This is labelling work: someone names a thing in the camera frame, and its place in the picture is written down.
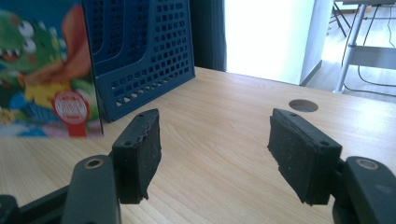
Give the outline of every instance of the perforated panel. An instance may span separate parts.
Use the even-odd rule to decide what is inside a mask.
[[[114,120],[193,78],[194,71],[187,0],[113,0],[111,10],[108,2],[91,1],[86,8],[92,10],[88,27],[102,113]]]

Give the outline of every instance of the cartoon eye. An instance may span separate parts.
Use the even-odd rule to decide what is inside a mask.
[[[18,29],[20,30],[21,35],[24,37],[32,37],[35,34],[35,30],[29,21],[22,21],[18,25]]]
[[[35,46],[35,41],[31,39],[26,39],[23,42],[23,48],[26,50],[28,53],[34,53],[37,50],[37,47]]]

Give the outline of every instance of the white wall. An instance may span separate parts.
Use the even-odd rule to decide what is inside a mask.
[[[300,84],[314,4],[225,0],[227,71]]]
[[[327,24],[329,24],[330,16],[332,15],[331,8],[332,1],[315,1],[299,84],[311,74],[321,60],[323,45],[329,28]]]

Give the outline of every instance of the red label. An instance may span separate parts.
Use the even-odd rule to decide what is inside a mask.
[[[63,91],[52,101],[55,114],[67,125],[72,137],[85,137],[85,123],[90,114],[89,104],[76,92]]]

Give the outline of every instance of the round hole in table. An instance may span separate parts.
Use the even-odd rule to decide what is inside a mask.
[[[319,106],[312,101],[297,99],[289,102],[289,106],[300,112],[315,112],[319,109]]]

